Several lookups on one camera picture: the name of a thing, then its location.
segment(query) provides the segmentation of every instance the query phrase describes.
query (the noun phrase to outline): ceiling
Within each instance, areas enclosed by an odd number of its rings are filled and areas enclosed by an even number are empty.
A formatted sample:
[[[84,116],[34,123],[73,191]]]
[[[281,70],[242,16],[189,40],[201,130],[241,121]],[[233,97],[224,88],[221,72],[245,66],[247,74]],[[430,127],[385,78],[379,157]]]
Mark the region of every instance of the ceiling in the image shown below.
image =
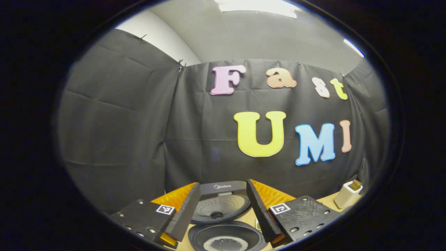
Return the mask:
[[[346,74],[362,60],[320,17],[255,11],[222,13],[214,0],[169,0],[150,9],[195,53],[212,62],[229,59],[298,61]]]

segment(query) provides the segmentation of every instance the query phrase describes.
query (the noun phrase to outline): foam letter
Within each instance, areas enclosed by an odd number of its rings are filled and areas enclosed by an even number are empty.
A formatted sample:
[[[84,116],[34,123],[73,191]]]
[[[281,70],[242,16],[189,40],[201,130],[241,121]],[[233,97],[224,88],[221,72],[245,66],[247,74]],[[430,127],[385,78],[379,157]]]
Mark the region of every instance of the foam letter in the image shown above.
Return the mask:
[[[325,87],[325,83],[322,81],[322,79],[312,78],[311,81],[313,81],[313,84],[316,86],[315,89],[319,96],[324,98],[330,97],[330,93],[328,92],[327,87]]]
[[[268,145],[257,143],[256,121],[260,118],[258,113],[242,112],[236,113],[234,119],[239,124],[238,143],[239,148],[246,155],[252,157],[268,157],[278,153],[283,147],[283,119],[284,112],[274,111],[266,113],[266,117],[271,120],[273,139]]]
[[[319,138],[317,138],[310,125],[296,126],[296,132],[301,138],[300,155],[296,160],[296,165],[300,166],[310,163],[311,159],[308,157],[308,150],[315,162],[319,160],[319,156],[321,156],[321,161],[334,159],[336,156],[333,146],[334,129],[335,126],[331,123],[323,124]]]
[[[240,74],[246,72],[246,68],[243,65],[234,66],[218,66],[212,68],[215,71],[215,86],[211,90],[211,95],[224,95],[231,94],[234,92],[234,88],[229,86],[229,81],[233,85],[238,85],[240,82]]]
[[[293,79],[291,73],[284,68],[269,69],[266,71],[266,75],[269,76],[266,83],[272,88],[281,88],[284,86],[291,88],[297,84],[297,81]]]
[[[338,96],[339,96],[341,99],[346,100],[346,99],[348,98],[348,97],[347,97],[347,94],[345,94],[345,93],[342,91],[342,87],[344,87],[344,85],[343,85],[341,82],[339,82],[338,79],[332,79],[332,80],[330,81],[330,83],[331,83],[332,85],[334,85],[334,89],[336,90],[336,93],[338,94]]]
[[[348,120],[342,120],[339,122],[339,124],[342,127],[342,134],[344,137],[344,143],[342,145],[341,151],[342,152],[348,152],[351,150],[351,143],[350,143],[350,121]]]

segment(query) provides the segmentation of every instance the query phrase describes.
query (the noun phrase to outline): yellow letter u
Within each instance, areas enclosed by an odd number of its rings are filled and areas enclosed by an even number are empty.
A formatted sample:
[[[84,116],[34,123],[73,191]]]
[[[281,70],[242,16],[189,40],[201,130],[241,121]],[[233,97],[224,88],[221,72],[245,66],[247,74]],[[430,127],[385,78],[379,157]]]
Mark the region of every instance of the yellow letter u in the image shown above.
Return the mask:
[[[238,143],[239,148],[245,154],[252,157],[268,157],[278,153],[283,147],[283,119],[284,112],[273,111],[266,113],[271,120],[273,139],[267,145],[257,143],[256,121],[260,118],[258,113],[242,112],[236,113],[234,119],[239,124]]]

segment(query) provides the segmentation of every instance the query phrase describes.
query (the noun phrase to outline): midea logo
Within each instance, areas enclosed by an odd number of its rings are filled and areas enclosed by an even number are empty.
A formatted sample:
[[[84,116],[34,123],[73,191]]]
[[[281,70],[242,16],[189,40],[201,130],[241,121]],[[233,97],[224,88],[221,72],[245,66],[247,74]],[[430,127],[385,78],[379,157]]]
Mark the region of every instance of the midea logo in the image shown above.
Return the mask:
[[[231,187],[231,185],[222,185],[222,186],[220,186],[220,185],[214,185],[214,188],[215,189],[220,189],[220,188],[230,188]]]

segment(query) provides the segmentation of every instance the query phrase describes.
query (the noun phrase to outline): white wall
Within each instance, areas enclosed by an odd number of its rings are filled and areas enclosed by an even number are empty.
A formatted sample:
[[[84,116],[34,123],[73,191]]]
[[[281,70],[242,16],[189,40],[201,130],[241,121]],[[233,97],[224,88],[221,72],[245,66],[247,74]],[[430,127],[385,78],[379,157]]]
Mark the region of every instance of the white wall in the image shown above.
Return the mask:
[[[201,63],[197,56],[181,39],[180,36],[161,18],[149,10],[144,10],[127,19],[116,27],[123,31],[142,37],[143,40],[156,46],[175,60],[183,59],[182,65],[194,65]]]

